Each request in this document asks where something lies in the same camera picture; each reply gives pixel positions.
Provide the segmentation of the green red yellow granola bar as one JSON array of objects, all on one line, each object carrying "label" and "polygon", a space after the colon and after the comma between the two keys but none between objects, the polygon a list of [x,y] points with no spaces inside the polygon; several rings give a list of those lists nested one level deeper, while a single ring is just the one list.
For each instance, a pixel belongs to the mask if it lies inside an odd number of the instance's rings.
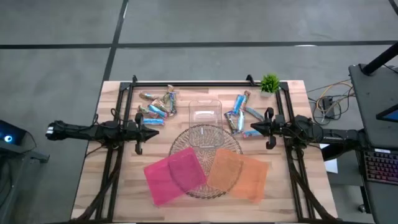
[{"label": "green red yellow granola bar", "polygon": [[151,118],[157,118],[158,114],[156,112],[151,111],[149,108],[143,107],[141,105],[138,106],[138,111],[144,115],[147,115]]}]

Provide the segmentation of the backlit black keyboard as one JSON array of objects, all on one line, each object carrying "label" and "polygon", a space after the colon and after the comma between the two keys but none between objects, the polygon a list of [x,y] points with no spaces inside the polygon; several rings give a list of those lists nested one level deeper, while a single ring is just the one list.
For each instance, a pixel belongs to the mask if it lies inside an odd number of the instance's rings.
[{"label": "backlit black keyboard", "polygon": [[365,151],[362,162],[367,181],[398,185],[398,154]]}]

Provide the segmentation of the small green potted plant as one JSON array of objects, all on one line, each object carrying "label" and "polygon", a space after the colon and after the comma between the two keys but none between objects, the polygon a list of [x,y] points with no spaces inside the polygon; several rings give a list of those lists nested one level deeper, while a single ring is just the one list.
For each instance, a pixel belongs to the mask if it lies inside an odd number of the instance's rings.
[{"label": "small green potted plant", "polygon": [[279,78],[275,73],[268,73],[261,80],[261,96],[270,97],[279,89]]}]

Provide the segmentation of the black power adapter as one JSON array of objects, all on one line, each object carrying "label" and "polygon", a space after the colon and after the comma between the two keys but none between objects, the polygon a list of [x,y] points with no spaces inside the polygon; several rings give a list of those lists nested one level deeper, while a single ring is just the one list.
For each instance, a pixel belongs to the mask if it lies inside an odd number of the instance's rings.
[{"label": "black power adapter", "polygon": [[335,110],[333,107],[334,101],[332,96],[326,96],[321,100],[323,107],[323,115],[326,119],[335,118]]}]

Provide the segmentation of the black pole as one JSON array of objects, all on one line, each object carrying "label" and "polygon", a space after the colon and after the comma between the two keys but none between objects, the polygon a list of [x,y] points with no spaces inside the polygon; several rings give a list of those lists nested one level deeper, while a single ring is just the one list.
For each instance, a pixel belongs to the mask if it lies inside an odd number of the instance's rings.
[{"label": "black pole", "polygon": [[385,50],[383,53],[377,56],[374,60],[366,64],[361,69],[361,71],[367,76],[372,76],[377,69],[382,67],[385,63],[387,63],[397,55],[398,55],[398,42],[394,43],[387,50]]}]

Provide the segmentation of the clear plastic bin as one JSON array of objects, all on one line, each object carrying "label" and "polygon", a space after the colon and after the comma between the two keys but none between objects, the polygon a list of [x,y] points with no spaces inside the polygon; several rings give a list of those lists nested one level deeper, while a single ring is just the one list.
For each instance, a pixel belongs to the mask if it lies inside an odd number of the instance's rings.
[{"label": "clear plastic bin", "polygon": [[189,143],[193,147],[216,148],[224,143],[222,104],[219,100],[189,103]]}]

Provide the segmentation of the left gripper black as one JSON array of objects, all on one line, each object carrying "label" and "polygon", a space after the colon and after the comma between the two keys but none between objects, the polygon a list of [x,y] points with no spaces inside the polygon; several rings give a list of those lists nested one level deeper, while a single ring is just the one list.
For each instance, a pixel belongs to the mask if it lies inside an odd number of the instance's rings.
[{"label": "left gripper black", "polygon": [[147,134],[143,135],[142,125],[143,125],[143,114],[137,113],[134,120],[128,120],[126,125],[127,140],[136,141],[135,152],[136,154],[142,154],[142,143],[150,138],[159,134],[156,129],[151,129],[146,126],[143,127],[143,131]]}]

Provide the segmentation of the tablet with blue screen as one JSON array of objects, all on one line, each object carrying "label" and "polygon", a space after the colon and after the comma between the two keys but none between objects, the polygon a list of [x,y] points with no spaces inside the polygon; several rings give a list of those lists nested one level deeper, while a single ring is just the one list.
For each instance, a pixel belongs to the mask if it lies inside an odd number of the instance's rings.
[{"label": "tablet with blue screen", "polygon": [[376,119],[398,123],[398,104],[378,113]]}]

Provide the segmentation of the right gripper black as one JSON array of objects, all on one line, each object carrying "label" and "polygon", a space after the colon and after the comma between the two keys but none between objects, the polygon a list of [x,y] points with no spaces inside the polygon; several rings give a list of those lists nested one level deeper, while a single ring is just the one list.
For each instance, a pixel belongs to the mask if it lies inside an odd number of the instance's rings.
[{"label": "right gripper black", "polygon": [[274,109],[268,107],[266,109],[266,122],[260,121],[252,123],[251,127],[257,132],[261,133],[263,136],[267,136],[268,141],[266,142],[266,149],[273,149],[276,146],[276,137],[274,134],[281,134],[281,129],[285,124],[285,117],[283,114],[274,115]]}]

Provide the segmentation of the brown and yellow granola bar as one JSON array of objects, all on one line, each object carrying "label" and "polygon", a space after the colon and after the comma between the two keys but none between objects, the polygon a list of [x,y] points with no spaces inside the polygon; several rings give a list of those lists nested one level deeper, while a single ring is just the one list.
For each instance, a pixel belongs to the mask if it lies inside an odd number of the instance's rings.
[{"label": "brown and yellow granola bar", "polygon": [[250,95],[251,95],[251,93],[249,91],[245,91],[244,92],[244,95],[243,95],[244,99],[243,99],[243,102],[242,102],[242,105],[241,105],[242,109],[245,109]]}]

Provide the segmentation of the black computer with blue light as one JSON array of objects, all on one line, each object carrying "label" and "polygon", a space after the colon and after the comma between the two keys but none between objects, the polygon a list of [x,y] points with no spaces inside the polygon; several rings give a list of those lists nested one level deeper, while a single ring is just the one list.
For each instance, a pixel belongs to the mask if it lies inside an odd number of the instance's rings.
[{"label": "black computer with blue light", "polygon": [[20,146],[26,132],[24,129],[0,120],[0,141]]}]

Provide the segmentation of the orange translucent plastic bin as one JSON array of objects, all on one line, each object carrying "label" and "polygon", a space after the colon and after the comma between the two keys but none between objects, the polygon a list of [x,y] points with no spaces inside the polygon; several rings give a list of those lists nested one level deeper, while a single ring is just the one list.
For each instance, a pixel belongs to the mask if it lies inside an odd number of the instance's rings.
[{"label": "orange translucent plastic bin", "polygon": [[266,162],[218,149],[207,184],[236,198],[258,203],[264,197],[268,169]]}]

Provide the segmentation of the dark grey desk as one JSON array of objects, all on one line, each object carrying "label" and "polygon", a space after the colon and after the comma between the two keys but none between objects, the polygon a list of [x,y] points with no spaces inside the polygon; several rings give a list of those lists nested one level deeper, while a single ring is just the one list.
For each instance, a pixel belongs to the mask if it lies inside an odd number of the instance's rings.
[{"label": "dark grey desk", "polygon": [[380,67],[372,76],[367,76],[361,71],[363,67],[353,65],[349,74],[363,122],[359,131],[364,133],[364,145],[347,150],[333,144],[324,148],[322,154],[324,159],[330,160],[354,151],[366,213],[373,216],[376,224],[398,224],[398,185],[367,181],[362,162],[365,151],[398,154],[398,123],[376,119],[378,113],[398,104],[398,73],[390,67]]}]

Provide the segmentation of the pink translucent plastic bin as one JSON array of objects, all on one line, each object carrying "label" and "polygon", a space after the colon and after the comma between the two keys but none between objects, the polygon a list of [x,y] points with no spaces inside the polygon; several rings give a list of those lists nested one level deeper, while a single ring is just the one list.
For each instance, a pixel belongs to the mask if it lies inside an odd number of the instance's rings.
[{"label": "pink translucent plastic bin", "polygon": [[156,206],[206,183],[206,175],[191,147],[146,166],[144,175]]}]

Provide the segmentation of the grey equipment cart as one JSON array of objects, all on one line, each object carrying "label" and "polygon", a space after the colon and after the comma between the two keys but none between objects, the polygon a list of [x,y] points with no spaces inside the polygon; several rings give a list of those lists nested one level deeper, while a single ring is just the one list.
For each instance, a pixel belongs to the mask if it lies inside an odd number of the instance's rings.
[{"label": "grey equipment cart", "polygon": [[28,134],[34,143],[31,149],[0,141],[0,224],[11,223],[11,213],[28,163],[32,159],[47,163],[50,157],[48,154],[35,151],[37,143],[33,135],[30,132]]}]

